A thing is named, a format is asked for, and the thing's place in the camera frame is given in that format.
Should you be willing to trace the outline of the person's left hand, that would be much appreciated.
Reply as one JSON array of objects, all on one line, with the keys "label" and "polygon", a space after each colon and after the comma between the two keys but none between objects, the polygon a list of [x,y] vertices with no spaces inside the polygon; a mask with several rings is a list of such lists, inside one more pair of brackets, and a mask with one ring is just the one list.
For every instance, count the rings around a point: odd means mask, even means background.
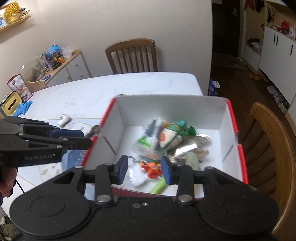
[{"label": "person's left hand", "polygon": [[4,176],[3,181],[1,182],[1,195],[2,197],[9,197],[12,193],[14,183],[17,176],[17,169],[10,168]]}]

